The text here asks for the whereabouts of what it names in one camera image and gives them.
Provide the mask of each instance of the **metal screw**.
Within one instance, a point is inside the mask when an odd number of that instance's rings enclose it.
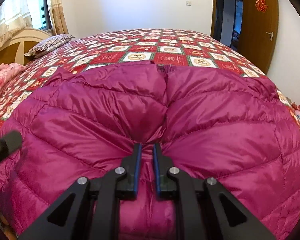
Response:
[[[80,185],[84,185],[88,182],[88,179],[86,177],[80,177],[79,179],[77,179],[77,183]]]
[[[215,178],[207,178],[207,183],[210,185],[215,185],[217,180]]]
[[[116,174],[123,174],[125,171],[126,171],[126,169],[124,167],[118,167],[118,168],[115,168],[115,170],[114,170],[114,172]]]
[[[178,173],[180,172],[180,170],[179,170],[179,168],[177,168],[177,167],[171,167],[171,168],[169,169],[169,172],[170,172],[171,174],[178,174]]]

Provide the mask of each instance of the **magenta puffer jacket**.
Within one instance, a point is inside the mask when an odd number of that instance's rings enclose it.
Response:
[[[77,178],[103,176],[141,142],[138,197],[122,201],[120,239],[174,239],[158,201],[153,143],[196,178],[213,176],[277,237],[300,216],[300,131],[268,79],[230,71],[115,64],[59,69],[3,125],[22,149],[0,164],[0,208],[21,234]]]

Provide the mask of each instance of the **white wall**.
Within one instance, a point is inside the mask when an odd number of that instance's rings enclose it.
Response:
[[[300,16],[289,0],[278,1],[278,36],[267,76],[285,96],[300,104]]]
[[[62,0],[77,38],[133,28],[174,28],[210,34],[213,0]]]
[[[235,0],[224,0],[221,43],[230,46],[234,25]]]

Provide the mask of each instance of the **floral curtain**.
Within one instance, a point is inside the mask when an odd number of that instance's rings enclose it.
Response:
[[[69,34],[61,0],[47,0],[54,35]]]
[[[5,0],[0,6],[0,48],[26,27],[32,27],[27,0]]]

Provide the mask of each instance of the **door handle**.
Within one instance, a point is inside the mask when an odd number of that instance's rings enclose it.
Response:
[[[269,35],[271,35],[271,36],[270,36],[270,40],[272,41],[272,40],[273,40],[273,32],[270,32],[270,33],[269,33],[269,32],[266,32],[266,33],[269,34]]]

